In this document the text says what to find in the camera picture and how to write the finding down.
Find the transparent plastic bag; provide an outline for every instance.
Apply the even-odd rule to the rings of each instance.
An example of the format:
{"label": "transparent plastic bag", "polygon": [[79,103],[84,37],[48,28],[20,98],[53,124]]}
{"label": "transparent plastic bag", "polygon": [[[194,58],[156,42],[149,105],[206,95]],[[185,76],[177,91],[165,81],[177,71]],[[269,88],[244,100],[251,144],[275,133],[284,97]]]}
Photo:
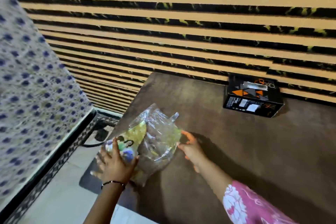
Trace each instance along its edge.
{"label": "transparent plastic bag", "polygon": [[[129,129],[117,136],[120,154],[125,162],[131,162],[138,154],[138,165],[131,180],[144,186],[148,177],[165,167],[172,159],[176,143],[180,140],[181,129],[174,121],[179,114],[166,116],[152,104],[130,124]],[[105,145],[107,151],[112,150],[112,141]]]}

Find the blue polka dot fabric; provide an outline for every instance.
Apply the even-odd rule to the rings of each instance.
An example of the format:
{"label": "blue polka dot fabric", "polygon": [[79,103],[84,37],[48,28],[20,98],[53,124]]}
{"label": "blue polka dot fabric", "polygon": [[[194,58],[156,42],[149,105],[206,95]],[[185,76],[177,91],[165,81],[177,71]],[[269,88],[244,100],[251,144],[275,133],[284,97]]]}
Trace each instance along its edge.
{"label": "blue polka dot fabric", "polygon": [[92,108],[17,0],[0,0],[0,203]]}

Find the pink sleeve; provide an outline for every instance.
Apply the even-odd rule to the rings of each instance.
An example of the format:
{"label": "pink sleeve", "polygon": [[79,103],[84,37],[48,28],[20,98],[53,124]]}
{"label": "pink sleeve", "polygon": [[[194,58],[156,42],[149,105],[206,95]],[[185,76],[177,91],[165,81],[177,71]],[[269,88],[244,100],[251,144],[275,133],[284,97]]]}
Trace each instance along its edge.
{"label": "pink sleeve", "polygon": [[295,224],[273,205],[238,181],[226,188],[224,208],[233,224]]}

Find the product box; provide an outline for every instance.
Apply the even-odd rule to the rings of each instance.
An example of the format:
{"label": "product box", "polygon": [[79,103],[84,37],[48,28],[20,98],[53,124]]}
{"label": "product box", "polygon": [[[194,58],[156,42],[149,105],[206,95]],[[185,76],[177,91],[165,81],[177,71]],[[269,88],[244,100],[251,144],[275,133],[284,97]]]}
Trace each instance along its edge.
{"label": "product box", "polygon": [[230,74],[223,107],[271,118],[284,105],[275,83],[272,79]]}

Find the brown table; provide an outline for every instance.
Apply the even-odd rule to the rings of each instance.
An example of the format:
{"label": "brown table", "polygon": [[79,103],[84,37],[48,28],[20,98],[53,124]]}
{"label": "brown table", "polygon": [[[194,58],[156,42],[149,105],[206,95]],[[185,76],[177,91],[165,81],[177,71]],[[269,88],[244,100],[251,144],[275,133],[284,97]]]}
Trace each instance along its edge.
{"label": "brown table", "polygon": [[[179,112],[177,126],[197,136],[208,157],[234,179],[297,222],[336,223],[336,108],[285,99],[276,117],[264,118],[223,109],[223,89],[152,73],[113,135],[152,103],[168,116]],[[180,150],[119,204],[158,223],[231,223]]]}

